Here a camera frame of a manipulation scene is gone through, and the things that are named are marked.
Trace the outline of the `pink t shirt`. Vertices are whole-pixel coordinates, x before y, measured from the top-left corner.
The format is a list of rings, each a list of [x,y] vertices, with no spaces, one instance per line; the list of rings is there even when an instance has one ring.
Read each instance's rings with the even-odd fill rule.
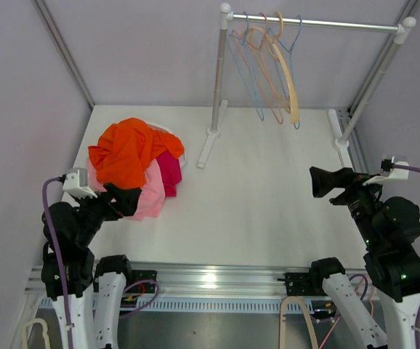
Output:
[[[156,160],[152,160],[145,171],[146,183],[142,187],[137,210],[130,220],[144,220],[146,217],[157,218],[165,201],[165,190],[161,170]]]

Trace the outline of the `crimson red t shirt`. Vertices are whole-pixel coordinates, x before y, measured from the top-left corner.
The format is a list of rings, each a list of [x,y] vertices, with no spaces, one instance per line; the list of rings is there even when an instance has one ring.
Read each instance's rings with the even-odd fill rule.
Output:
[[[177,186],[182,181],[182,171],[179,160],[173,157],[169,151],[164,151],[156,158],[158,162],[163,188],[166,197],[177,196]]]

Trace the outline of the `beige wooden hanger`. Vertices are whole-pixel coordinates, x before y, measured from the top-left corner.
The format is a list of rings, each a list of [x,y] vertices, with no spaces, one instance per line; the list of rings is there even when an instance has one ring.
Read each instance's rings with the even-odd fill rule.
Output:
[[[299,102],[291,72],[291,54],[293,49],[285,48],[280,42],[283,24],[274,30],[265,14],[261,14],[264,25],[251,25],[246,19],[243,32],[243,57],[252,79],[252,91],[256,100],[259,117],[263,118],[263,108],[272,112],[278,124],[283,124],[285,117],[295,129],[301,126]]]

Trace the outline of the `pink wire hanger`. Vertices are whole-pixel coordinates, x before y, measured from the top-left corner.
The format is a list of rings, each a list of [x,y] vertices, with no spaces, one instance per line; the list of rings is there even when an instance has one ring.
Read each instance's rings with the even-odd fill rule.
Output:
[[[237,47],[240,61],[244,62],[247,73],[244,76],[238,67],[241,79],[252,106],[255,108],[261,121],[265,120],[264,109],[270,110],[278,124],[283,124],[284,117],[280,107],[279,99],[275,96],[276,88],[271,79],[267,62],[264,58],[264,47],[269,27],[264,14],[265,27],[262,29],[262,36],[254,44],[251,38],[254,36],[254,27],[246,12],[243,12],[246,21],[246,29],[242,33],[233,30],[231,37]]]

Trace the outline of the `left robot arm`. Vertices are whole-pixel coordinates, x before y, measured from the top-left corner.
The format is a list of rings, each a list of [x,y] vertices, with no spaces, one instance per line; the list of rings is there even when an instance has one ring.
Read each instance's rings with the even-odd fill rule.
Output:
[[[77,206],[48,203],[43,186],[44,213],[41,280],[56,311],[64,348],[117,348],[121,298],[134,283],[134,271],[124,254],[94,261],[89,249],[104,222],[131,217],[140,188],[120,189],[112,183]]]

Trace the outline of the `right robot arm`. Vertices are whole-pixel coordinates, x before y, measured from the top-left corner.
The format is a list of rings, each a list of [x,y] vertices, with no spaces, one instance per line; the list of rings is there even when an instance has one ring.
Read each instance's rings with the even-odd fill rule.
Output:
[[[330,202],[348,208],[365,242],[363,259],[382,303],[386,335],[378,335],[359,299],[345,295],[347,276],[337,258],[312,262],[309,288],[334,301],[365,348],[420,348],[420,256],[412,246],[420,236],[419,207],[401,196],[381,201],[382,186],[372,174],[347,167],[335,172],[310,167],[309,172],[315,198],[343,190]]]

